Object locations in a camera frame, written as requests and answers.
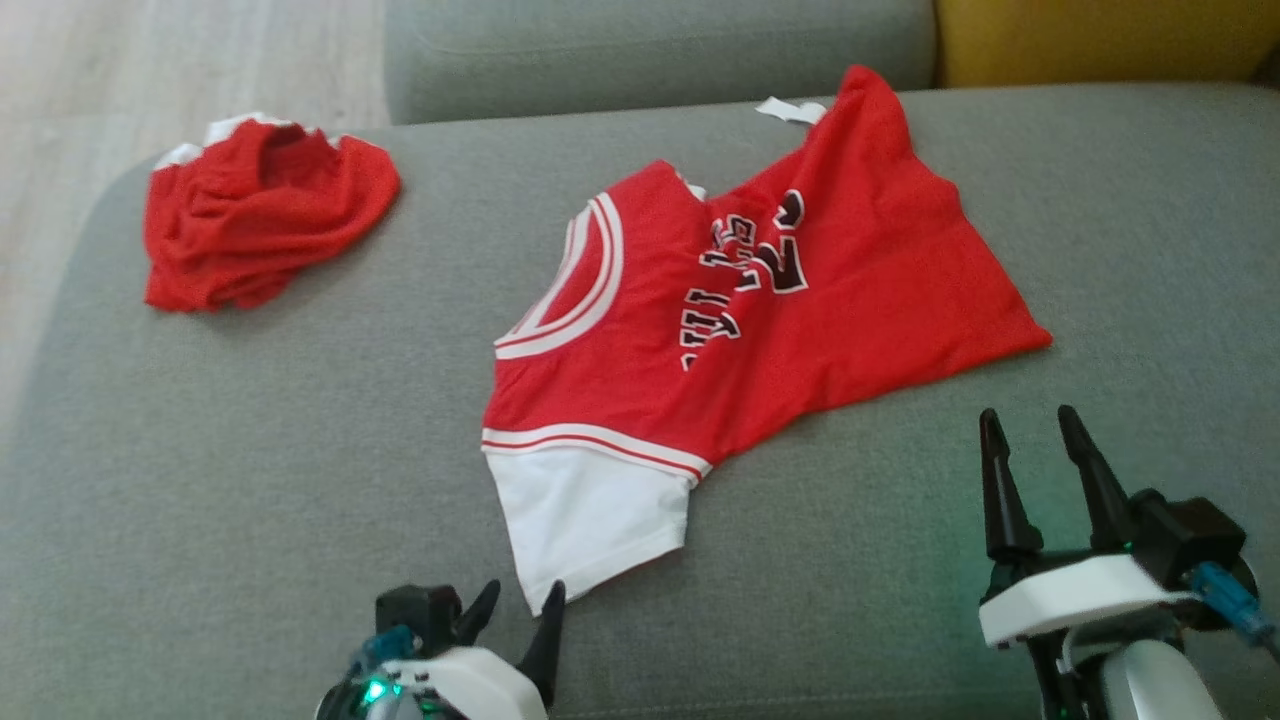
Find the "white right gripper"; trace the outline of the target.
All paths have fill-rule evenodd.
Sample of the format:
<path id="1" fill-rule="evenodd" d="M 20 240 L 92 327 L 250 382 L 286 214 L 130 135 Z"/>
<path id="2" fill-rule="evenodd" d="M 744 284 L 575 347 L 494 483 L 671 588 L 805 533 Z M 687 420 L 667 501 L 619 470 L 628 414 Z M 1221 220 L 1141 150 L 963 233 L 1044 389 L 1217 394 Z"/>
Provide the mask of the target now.
<path id="1" fill-rule="evenodd" d="M 987 557 L 995 562 L 978 621 L 991 648 L 1062 633 L 1079 643 L 1119 643 L 1176 630 L 1201 597 L 1169 591 L 1128 553 L 1135 534 L 1129 498 L 1074 406 L 1057 410 L 1069 459 L 1076 466 L 1091 521 L 1091 548 L 1105 553 L 1051 569 L 1036 566 L 1043 538 L 1027 516 L 1010 468 L 998 414 L 979 415 Z"/>

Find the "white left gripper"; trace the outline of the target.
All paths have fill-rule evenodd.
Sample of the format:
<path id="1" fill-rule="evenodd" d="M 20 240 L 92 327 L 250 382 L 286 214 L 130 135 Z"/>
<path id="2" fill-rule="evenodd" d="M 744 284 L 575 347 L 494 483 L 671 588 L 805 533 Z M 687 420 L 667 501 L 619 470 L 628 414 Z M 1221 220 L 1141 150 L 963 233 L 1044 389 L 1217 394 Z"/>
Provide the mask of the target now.
<path id="1" fill-rule="evenodd" d="M 489 580 L 453 623 L 458 646 L 475 646 L 500 597 Z M 516 667 L 489 650 L 453 648 L 431 660 L 380 666 L 381 719 L 548 719 L 556 702 L 566 584 L 553 582 L 535 634 Z"/>

